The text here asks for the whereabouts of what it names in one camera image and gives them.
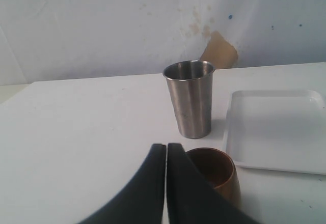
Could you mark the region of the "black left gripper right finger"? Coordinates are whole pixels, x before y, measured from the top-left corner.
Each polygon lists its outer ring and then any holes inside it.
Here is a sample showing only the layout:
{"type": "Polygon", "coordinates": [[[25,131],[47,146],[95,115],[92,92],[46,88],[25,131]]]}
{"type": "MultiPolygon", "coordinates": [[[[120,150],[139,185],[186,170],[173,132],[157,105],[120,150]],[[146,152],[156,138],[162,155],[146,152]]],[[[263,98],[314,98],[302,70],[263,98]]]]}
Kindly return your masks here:
{"type": "Polygon", "coordinates": [[[168,144],[167,206],[170,223],[256,223],[215,191],[182,144],[168,144]]]}

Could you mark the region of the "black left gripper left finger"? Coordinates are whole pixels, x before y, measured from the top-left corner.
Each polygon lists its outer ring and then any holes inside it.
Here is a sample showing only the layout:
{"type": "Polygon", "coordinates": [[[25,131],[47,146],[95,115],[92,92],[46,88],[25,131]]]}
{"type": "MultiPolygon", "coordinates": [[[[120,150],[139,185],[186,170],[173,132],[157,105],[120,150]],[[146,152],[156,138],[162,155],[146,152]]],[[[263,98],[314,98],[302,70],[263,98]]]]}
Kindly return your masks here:
{"type": "Polygon", "coordinates": [[[162,223],[165,176],[166,146],[153,144],[123,189],[81,223],[162,223]]]}

